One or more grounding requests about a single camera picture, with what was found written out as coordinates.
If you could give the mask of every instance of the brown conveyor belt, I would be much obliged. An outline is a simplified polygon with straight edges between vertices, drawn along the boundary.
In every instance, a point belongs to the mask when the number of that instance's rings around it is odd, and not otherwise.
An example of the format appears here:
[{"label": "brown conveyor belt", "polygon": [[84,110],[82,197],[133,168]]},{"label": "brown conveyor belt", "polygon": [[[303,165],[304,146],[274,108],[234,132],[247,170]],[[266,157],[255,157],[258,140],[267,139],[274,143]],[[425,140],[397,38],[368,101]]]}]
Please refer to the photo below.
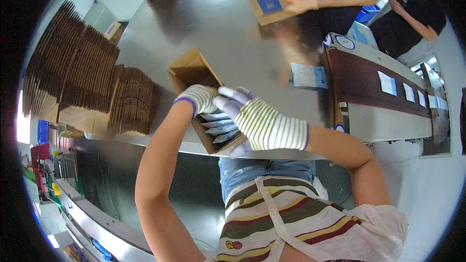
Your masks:
[{"label": "brown conveyor belt", "polygon": [[[431,117],[430,109],[419,104],[417,94],[417,90],[419,90],[426,98],[426,90],[372,61],[337,49],[329,49],[328,52],[329,66],[332,70],[333,85],[338,102],[375,106],[426,118]],[[382,91],[377,71],[395,79],[397,96]],[[412,88],[416,103],[406,100],[403,83]]]}]

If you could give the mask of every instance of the blue box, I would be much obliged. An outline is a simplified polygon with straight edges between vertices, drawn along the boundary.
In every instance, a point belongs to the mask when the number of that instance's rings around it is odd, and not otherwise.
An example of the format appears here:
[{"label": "blue box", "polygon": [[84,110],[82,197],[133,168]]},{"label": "blue box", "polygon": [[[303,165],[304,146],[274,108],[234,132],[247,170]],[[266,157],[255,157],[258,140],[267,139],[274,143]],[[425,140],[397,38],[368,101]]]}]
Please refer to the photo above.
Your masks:
[{"label": "blue box", "polygon": [[356,16],[355,21],[359,23],[364,23],[370,21],[374,16],[380,12],[380,8],[377,5],[367,5],[363,6],[361,11]]}]

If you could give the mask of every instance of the striped shirt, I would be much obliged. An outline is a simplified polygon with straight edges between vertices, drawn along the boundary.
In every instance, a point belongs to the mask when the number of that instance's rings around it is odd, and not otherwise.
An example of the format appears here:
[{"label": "striped shirt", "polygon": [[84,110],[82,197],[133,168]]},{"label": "striped shirt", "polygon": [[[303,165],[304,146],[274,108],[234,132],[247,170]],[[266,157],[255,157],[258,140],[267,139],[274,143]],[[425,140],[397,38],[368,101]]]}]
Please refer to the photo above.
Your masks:
[{"label": "striped shirt", "polygon": [[278,261],[285,244],[318,261],[396,261],[406,239],[405,215],[393,206],[347,211],[319,199],[300,178],[261,176],[226,200],[217,261]]}]

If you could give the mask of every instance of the black shirt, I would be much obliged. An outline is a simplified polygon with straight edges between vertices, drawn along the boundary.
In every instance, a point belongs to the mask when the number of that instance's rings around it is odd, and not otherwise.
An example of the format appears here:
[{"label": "black shirt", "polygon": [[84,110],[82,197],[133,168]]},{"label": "black shirt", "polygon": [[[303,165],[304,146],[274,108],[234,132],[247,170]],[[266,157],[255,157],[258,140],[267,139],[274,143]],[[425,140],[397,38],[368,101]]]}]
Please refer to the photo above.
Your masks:
[{"label": "black shirt", "polygon": [[[398,0],[398,2],[413,18],[425,26],[432,27],[437,34],[440,34],[445,27],[446,16],[438,0]],[[401,44],[400,50],[406,52],[421,41],[422,36],[401,15],[391,10],[387,16]]]}]

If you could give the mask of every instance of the striped glove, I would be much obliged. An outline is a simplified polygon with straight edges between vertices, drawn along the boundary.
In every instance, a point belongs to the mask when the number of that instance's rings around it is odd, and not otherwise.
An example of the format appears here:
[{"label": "striped glove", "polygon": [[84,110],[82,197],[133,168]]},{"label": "striped glove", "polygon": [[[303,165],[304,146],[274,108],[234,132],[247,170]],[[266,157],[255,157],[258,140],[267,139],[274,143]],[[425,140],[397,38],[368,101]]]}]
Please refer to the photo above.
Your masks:
[{"label": "striped glove", "polygon": [[304,150],[308,145],[306,120],[288,118],[268,103],[243,87],[237,90],[220,87],[213,103],[223,110],[248,137],[230,151],[230,158],[242,156],[250,151],[270,149]]},{"label": "striped glove", "polygon": [[192,118],[194,119],[198,114],[211,114],[217,110],[217,107],[212,103],[212,99],[217,95],[217,89],[195,84],[181,92],[173,103],[181,100],[191,102],[194,107],[192,114]]}]

